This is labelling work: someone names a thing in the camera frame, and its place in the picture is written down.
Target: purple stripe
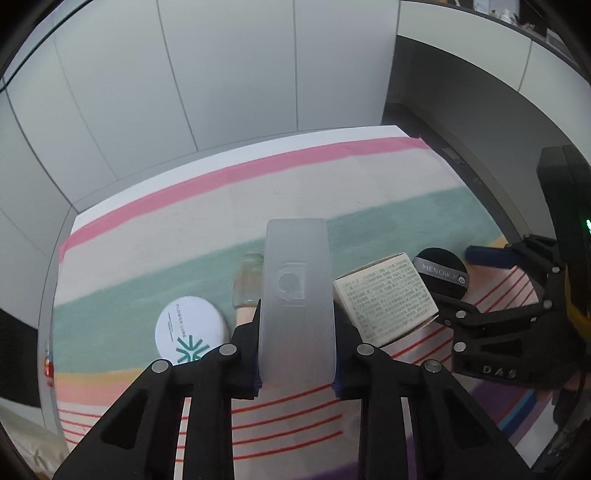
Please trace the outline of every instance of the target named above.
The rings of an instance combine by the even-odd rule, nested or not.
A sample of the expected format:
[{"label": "purple stripe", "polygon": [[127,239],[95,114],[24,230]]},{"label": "purple stripe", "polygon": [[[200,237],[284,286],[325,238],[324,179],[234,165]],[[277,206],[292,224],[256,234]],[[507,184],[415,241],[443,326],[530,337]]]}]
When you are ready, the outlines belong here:
[{"label": "purple stripe", "polygon": [[488,416],[498,423],[509,413],[507,409],[511,411],[515,407],[523,393],[524,389],[520,387],[483,381],[472,391],[472,397]]},{"label": "purple stripe", "polygon": [[305,480],[357,480],[357,462],[339,467],[330,472],[318,473]]}]

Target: frosted plastic bottle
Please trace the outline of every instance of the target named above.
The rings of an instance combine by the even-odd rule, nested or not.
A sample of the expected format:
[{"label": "frosted plastic bottle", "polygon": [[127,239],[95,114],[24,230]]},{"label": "frosted plastic bottle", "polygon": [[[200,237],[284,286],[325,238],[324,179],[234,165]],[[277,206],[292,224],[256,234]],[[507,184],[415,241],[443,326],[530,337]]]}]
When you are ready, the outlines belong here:
[{"label": "frosted plastic bottle", "polygon": [[271,220],[267,225],[259,370],[263,382],[314,388],[335,378],[332,268],[326,222]]}]

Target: orange stripe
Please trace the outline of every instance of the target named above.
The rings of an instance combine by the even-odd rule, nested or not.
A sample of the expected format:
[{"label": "orange stripe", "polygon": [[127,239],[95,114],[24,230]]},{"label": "orange stripe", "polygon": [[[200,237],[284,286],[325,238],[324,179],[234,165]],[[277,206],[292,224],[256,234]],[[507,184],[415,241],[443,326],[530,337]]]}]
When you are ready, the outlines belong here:
[{"label": "orange stripe", "polygon": [[513,274],[517,271],[517,267],[513,267],[511,269],[511,273],[509,275],[507,275],[503,280],[501,280],[501,283],[499,283],[495,288],[493,288],[489,293],[487,293],[486,295],[484,295],[480,300],[478,300],[474,306],[478,306],[479,304],[481,304],[483,301],[485,301],[488,297],[491,296],[491,294],[493,294],[494,292],[496,292],[498,290],[498,288],[503,285],[503,283],[505,283],[507,280],[509,280]]},{"label": "orange stripe", "polygon": [[496,307],[496,306],[497,306],[497,305],[498,305],[498,304],[501,302],[501,300],[502,300],[502,299],[504,299],[504,298],[505,298],[505,297],[506,297],[506,296],[507,296],[507,295],[508,295],[508,294],[511,292],[511,290],[513,290],[513,289],[514,289],[514,288],[517,286],[517,284],[518,284],[518,283],[521,281],[521,279],[522,279],[523,277],[525,277],[525,273],[522,273],[522,274],[521,274],[521,276],[520,276],[520,277],[517,279],[517,281],[516,281],[515,283],[513,283],[513,285],[511,286],[511,288],[510,288],[509,290],[507,290],[507,291],[506,291],[506,292],[505,292],[503,295],[501,295],[501,296],[500,296],[500,297],[499,297],[499,298],[496,300],[496,302],[494,302],[494,303],[493,303],[493,304],[492,304],[490,307],[488,307],[488,308],[485,310],[485,312],[489,312],[489,311],[491,311],[493,308],[495,308],[495,307]]},{"label": "orange stripe", "polygon": [[262,420],[262,421],[258,421],[256,423],[247,423],[244,425],[236,425],[236,426],[232,427],[232,430],[249,429],[251,427],[258,427],[259,425],[266,425],[267,423],[273,423],[276,421],[292,419],[293,417],[299,417],[300,415],[306,415],[307,413],[312,413],[313,411],[321,410],[322,408],[325,408],[325,407],[330,407],[331,405],[334,405],[335,403],[338,403],[338,402],[340,402],[340,400],[335,399],[335,400],[331,400],[329,402],[323,403],[322,405],[318,405],[316,407],[308,408],[306,410],[298,411],[295,413],[290,413],[289,415],[284,415],[282,417],[276,417],[274,419],[269,419],[269,420]]},{"label": "orange stripe", "polygon": [[412,350],[413,348],[415,348],[416,346],[420,345],[421,343],[426,342],[430,338],[436,336],[438,333],[440,333],[444,329],[445,329],[445,326],[439,327],[434,332],[429,333],[429,335],[427,335],[425,338],[421,338],[418,342],[414,342],[411,346],[406,347],[404,350],[400,350],[398,353],[394,353],[394,354],[390,355],[390,357],[391,358],[398,358],[399,356],[405,354],[409,350]]},{"label": "orange stripe", "polygon": [[342,435],[342,434],[343,434],[342,431],[334,432],[334,433],[327,435],[325,437],[321,437],[319,439],[314,439],[314,440],[309,440],[308,442],[304,442],[304,443],[298,443],[298,444],[292,445],[290,447],[278,448],[277,450],[268,450],[266,452],[252,453],[250,455],[240,455],[240,456],[234,457],[234,460],[246,460],[248,458],[263,457],[266,455],[274,455],[276,453],[289,452],[291,450],[297,450],[297,449],[304,448],[304,447],[307,447],[310,445],[314,445],[315,443],[325,442],[326,440],[333,439],[333,438],[338,437],[339,435]]},{"label": "orange stripe", "polygon": [[437,352],[441,348],[445,347],[448,343],[451,343],[452,340],[453,340],[453,338],[450,338],[450,339],[446,340],[441,345],[439,345],[439,346],[435,347],[433,350],[431,350],[427,355],[423,355],[421,358],[419,358],[418,360],[414,361],[413,363],[415,363],[415,364],[421,363],[423,360],[425,360],[426,358],[430,357],[432,354],[434,354],[435,352]]},{"label": "orange stripe", "polygon": [[325,390],[329,387],[330,387],[330,384],[326,384],[326,385],[322,385],[321,387],[317,387],[312,390],[308,390],[306,392],[292,395],[291,397],[280,398],[279,400],[273,400],[273,401],[269,401],[266,403],[259,403],[258,405],[253,405],[252,407],[236,408],[236,409],[232,410],[232,413],[242,413],[243,411],[257,410],[259,408],[269,407],[271,405],[277,405],[278,403],[283,403],[286,401],[295,400],[296,398],[305,397],[306,395],[311,395],[312,393],[316,393],[321,390]]}]

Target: white wall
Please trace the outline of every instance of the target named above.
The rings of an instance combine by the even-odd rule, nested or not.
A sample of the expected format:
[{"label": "white wall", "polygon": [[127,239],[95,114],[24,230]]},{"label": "white wall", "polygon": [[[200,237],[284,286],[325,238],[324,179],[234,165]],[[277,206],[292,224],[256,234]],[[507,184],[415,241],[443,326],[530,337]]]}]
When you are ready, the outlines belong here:
[{"label": "white wall", "polygon": [[379,125],[396,0],[295,0],[298,129]]},{"label": "white wall", "polygon": [[296,130],[292,0],[159,0],[200,150]]},{"label": "white wall", "polygon": [[0,307],[37,328],[49,261],[70,203],[0,94]]},{"label": "white wall", "polygon": [[[398,4],[95,0],[8,92],[41,163],[84,209],[216,149],[379,125]],[[79,5],[60,4],[17,59]]]},{"label": "white wall", "polygon": [[591,163],[591,86],[578,72],[534,43],[519,92],[561,128]]}]

